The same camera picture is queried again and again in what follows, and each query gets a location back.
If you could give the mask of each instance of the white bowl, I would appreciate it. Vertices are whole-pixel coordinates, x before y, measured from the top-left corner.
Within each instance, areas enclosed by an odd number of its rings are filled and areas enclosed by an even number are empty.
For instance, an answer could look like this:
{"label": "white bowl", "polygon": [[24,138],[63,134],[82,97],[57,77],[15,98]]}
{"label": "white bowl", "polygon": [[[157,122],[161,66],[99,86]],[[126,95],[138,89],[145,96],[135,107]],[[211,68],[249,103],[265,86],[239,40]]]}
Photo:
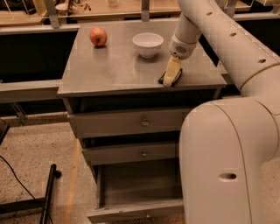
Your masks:
{"label": "white bowl", "polygon": [[134,49],[144,58],[154,57],[160,50],[164,39],[152,32],[139,33],[132,39]]}

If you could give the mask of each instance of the apple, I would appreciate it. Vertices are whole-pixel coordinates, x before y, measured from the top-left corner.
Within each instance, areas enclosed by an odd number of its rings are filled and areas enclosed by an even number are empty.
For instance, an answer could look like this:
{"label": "apple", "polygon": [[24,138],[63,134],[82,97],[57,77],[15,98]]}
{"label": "apple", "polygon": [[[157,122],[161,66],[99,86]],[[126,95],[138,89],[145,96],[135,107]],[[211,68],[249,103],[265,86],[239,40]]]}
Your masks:
{"label": "apple", "polygon": [[95,46],[104,46],[107,42],[107,33],[102,28],[95,27],[90,31],[89,38]]}

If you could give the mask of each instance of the cable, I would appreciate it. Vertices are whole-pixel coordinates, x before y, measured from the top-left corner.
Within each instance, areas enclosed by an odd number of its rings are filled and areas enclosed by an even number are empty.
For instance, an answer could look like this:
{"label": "cable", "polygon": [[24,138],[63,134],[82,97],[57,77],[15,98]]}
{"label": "cable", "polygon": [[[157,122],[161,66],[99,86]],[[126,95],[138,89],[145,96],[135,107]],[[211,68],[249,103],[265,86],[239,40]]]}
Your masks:
{"label": "cable", "polygon": [[[8,163],[8,161],[7,161],[4,157],[2,157],[2,156],[0,156],[0,158],[10,167],[10,170],[11,170],[12,173],[14,174],[14,176],[15,176],[17,182],[32,196],[32,198],[33,198],[34,200],[37,200],[37,199],[33,196],[33,194],[31,194],[31,192],[28,191],[28,189],[20,182],[20,180],[18,179],[16,173],[14,172],[14,170],[12,169],[12,167],[11,167],[11,165]],[[53,224],[53,219],[52,219],[51,215],[50,215],[49,213],[47,213],[47,216],[50,218],[50,221],[51,221],[51,223]]]}

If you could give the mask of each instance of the drawer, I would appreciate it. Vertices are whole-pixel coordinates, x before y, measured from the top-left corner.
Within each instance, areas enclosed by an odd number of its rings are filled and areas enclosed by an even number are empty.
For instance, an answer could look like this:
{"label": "drawer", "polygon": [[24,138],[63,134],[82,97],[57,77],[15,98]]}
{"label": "drawer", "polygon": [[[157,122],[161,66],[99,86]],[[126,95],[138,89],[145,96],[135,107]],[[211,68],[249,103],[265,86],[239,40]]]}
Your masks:
{"label": "drawer", "polygon": [[69,115],[77,138],[109,137],[180,130],[190,108],[107,111]]}
{"label": "drawer", "polygon": [[97,187],[92,223],[183,213],[177,158],[98,166]]}
{"label": "drawer", "polygon": [[83,149],[88,165],[108,165],[125,162],[149,161],[179,156],[179,143],[135,143]]}

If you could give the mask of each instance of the terrazzo floor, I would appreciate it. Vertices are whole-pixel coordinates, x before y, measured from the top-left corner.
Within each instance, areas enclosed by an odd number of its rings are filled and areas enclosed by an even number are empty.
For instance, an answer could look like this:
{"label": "terrazzo floor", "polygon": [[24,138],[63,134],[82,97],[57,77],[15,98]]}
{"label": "terrazzo floor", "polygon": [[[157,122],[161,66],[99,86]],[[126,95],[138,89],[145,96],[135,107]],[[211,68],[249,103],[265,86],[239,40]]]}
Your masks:
{"label": "terrazzo floor", "polygon": [[[0,145],[0,155],[12,166],[17,177],[37,198],[45,196],[51,164],[62,176],[55,180],[50,215],[54,224],[90,224],[95,210],[96,185],[81,154],[67,119],[30,119],[25,126],[11,127]],[[15,180],[10,168],[0,159],[0,204],[31,197]],[[280,158],[262,168],[266,224],[280,223]],[[39,223],[39,213],[0,215],[1,224]],[[182,213],[153,219],[127,220],[118,224],[183,224]]]}

